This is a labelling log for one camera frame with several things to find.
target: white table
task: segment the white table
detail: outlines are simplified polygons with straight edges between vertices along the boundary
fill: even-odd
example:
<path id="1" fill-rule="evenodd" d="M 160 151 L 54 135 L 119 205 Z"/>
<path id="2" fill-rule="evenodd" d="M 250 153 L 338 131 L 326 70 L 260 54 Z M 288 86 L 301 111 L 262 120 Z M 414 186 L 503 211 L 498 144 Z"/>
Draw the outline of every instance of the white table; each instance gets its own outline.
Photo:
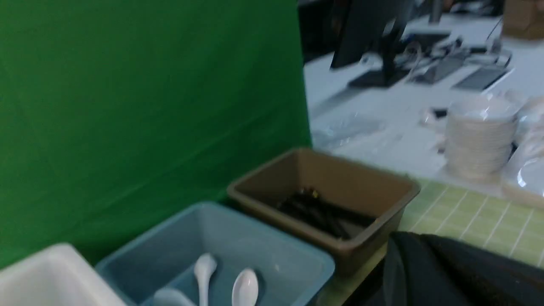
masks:
<path id="1" fill-rule="evenodd" d="M 462 36 L 467 44 L 481 45 L 498 21 L 497 18 L 444 15 L 439 25 L 430 26 L 428 17 L 424 17 L 411 22 L 406 32 L 448 30 L 452 32 L 453 38 Z M 500 30 L 499 25 L 493 36 L 500 35 Z M 544 44 L 512 39 L 504 39 L 503 43 L 504 48 L 514 53 L 509 66 L 513 71 L 488 91 L 497 93 L 514 89 L 526 95 L 544 95 Z M 370 69 L 370 66 L 354 64 L 331 71 L 331 61 L 332 54 L 304 67 L 311 127 L 325 127 L 356 112 L 386 123 L 383 131 L 342 146 L 334 150 L 334 154 L 396 172 L 502 196 L 497 177 L 475 183 L 451 176 L 445 168 L 444 157 L 434 149 L 438 141 L 437 133 L 418 123 L 423 108 L 447 107 L 453 100 L 466 94 L 465 91 L 451 87 L 478 66 L 464 67 L 432 87 L 401 81 L 386 90 L 358 90 L 347 88 L 346 85 Z"/>

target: black fabric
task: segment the black fabric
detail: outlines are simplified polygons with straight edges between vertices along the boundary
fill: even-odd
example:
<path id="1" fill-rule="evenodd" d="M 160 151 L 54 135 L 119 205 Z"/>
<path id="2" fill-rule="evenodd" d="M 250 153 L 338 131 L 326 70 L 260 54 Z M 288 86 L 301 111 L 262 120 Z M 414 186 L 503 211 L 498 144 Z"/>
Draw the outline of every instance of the black fabric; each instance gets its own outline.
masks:
<path id="1" fill-rule="evenodd" d="M 344 304 L 363 305 L 544 305 L 544 271 L 448 238 L 394 232 L 384 261 Z"/>

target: white plastic spoon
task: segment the white plastic spoon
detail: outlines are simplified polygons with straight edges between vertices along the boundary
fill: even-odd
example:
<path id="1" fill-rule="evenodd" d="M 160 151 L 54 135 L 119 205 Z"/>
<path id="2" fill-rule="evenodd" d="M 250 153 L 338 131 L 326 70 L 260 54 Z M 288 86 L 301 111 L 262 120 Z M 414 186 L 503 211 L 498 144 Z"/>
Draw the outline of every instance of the white plastic spoon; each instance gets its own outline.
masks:
<path id="1" fill-rule="evenodd" d="M 255 306 L 259 297 L 259 282 L 252 269 L 240 272 L 232 288 L 232 306 Z"/>
<path id="2" fill-rule="evenodd" d="M 217 262 L 208 253 L 199 257 L 195 263 L 195 277 L 199 284 L 199 304 L 208 306 L 209 279 L 217 268 Z"/>
<path id="3" fill-rule="evenodd" d="M 162 288 L 153 296 L 153 306 L 196 306 L 185 294 L 174 288 Z"/>

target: monitor stand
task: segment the monitor stand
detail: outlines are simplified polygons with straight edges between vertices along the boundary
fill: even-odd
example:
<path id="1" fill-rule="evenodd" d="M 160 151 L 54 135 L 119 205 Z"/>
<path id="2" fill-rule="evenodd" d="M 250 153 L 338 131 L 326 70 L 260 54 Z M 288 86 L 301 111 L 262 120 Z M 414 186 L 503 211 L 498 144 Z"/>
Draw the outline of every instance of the monitor stand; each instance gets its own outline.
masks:
<path id="1" fill-rule="evenodd" d="M 397 55 L 396 44 L 382 39 L 380 44 L 380 55 L 383 60 L 381 70 L 370 70 L 362 76 L 350 81 L 349 87 L 353 88 L 389 88 L 395 85 L 410 73 L 409 69 L 401 69 L 395 65 Z"/>

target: green backdrop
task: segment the green backdrop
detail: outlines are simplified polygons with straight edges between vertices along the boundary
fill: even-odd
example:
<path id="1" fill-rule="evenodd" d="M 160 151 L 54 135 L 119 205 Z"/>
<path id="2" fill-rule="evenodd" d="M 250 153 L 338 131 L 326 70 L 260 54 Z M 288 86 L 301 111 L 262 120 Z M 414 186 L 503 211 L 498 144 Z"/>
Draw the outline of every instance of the green backdrop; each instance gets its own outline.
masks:
<path id="1" fill-rule="evenodd" d="M 0 2 L 0 267 L 95 263 L 309 144 L 293 0 Z"/>

